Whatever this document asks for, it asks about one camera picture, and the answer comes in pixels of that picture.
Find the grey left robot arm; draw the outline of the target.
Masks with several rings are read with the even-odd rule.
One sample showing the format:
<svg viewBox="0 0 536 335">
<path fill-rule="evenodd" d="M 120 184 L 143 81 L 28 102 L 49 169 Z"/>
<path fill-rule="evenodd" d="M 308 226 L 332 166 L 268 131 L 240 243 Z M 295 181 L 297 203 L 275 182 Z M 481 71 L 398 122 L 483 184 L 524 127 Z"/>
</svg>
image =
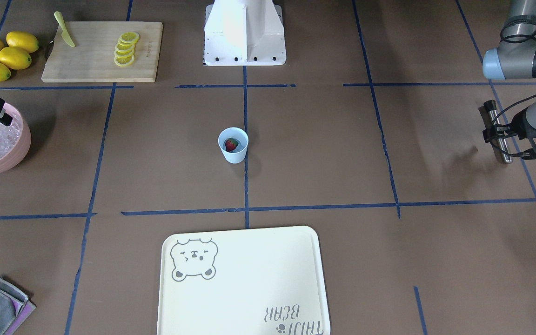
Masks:
<svg viewBox="0 0 536 335">
<path fill-rule="evenodd" d="M 536 0 L 511 2 L 498 47 L 486 51 L 482 71 L 491 80 L 536 79 Z M 533 103 L 516 113 L 508 124 L 500 123 L 505 110 L 498 109 L 494 100 L 486 101 L 481 108 L 483 139 L 506 164 L 514 157 L 536 160 L 536 94 L 530 100 Z"/>
</svg>

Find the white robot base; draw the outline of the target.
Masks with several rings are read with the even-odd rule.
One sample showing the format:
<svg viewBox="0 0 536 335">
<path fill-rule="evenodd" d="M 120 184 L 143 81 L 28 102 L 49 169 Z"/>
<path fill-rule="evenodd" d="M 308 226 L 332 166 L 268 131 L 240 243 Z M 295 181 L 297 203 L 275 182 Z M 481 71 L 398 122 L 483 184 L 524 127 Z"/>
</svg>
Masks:
<svg viewBox="0 0 536 335">
<path fill-rule="evenodd" d="M 281 6 L 272 0 L 215 0 L 206 6 L 203 63 L 280 66 L 287 61 Z"/>
</svg>

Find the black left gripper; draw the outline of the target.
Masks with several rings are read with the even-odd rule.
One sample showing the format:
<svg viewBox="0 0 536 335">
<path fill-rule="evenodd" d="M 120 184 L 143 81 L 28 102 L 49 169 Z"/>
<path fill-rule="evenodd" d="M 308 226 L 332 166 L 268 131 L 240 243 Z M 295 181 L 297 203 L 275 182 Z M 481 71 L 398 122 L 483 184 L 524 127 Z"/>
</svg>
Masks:
<svg viewBox="0 0 536 335">
<path fill-rule="evenodd" d="M 508 125 L 493 124 L 483 133 L 486 143 L 499 141 L 508 137 L 517 136 L 520 140 L 528 140 L 531 148 L 515 154 L 508 154 L 510 157 L 519 157 L 523 160 L 536 160 L 536 128 L 532 127 L 526 119 L 526 112 L 517 113 Z"/>
</svg>

